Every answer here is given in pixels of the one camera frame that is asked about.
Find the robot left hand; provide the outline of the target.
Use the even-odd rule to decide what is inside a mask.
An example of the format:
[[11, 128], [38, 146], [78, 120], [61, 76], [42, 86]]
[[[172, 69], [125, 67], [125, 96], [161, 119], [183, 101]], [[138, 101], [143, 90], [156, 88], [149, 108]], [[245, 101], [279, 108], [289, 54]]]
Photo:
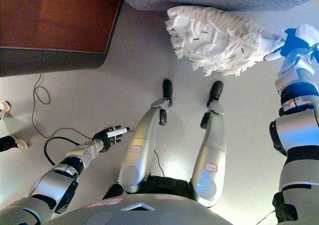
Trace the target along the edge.
[[93, 135], [93, 140], [100, 140], [103, 142], [103, 148], [99, 150], [99, 153], [108, 151], [113, 145], [121, 142], [123, 134], [130, 132], [129, 127], [121, 127], [117, 125], [101, 130]]

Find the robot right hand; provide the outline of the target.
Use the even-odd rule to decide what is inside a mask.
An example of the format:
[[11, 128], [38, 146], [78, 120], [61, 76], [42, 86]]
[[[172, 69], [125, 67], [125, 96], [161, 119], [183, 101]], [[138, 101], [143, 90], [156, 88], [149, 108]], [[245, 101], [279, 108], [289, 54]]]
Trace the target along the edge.
[[287, 58], [297, 49], [304, 49], [311, 59], [319, 62], [319, 31], [309, 24], [301, 24], [297, 28], [285, 30], [287, 37], [282, 46], [264, 56], [265, 61], [276, 60], [280, 57]]

